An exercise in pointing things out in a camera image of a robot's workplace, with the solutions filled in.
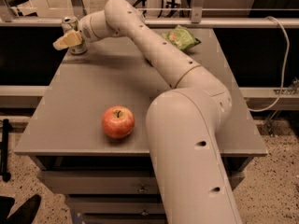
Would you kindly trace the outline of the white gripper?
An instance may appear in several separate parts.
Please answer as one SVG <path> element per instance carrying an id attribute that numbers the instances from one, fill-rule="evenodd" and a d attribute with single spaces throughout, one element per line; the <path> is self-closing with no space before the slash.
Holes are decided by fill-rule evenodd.
<path id="1" fill-rule="evenodd" d="M 69 30 L 63 36 L 59 37 L 53 46 L 57 50 L 68 49 L 82 43 L 83 38 L 88 42 L 94 41 L 94 32 L 92 27 L 92 16 L 87 15 L 79 20 L 78 31 Z"/>

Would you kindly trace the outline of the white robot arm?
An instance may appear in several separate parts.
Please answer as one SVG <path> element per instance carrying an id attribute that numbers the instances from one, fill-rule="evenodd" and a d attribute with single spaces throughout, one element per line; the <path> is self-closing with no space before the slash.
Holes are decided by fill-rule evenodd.
<path id="1" fill-rule="evenodd" d="M 242 224 L 216 133 L 232 97 L 204 66 L 153 32 L 125 0 L 83 17 L 53 46 L 127 36 L 169 85 L 146 116 L 149 154 L 168 224 Z"/>

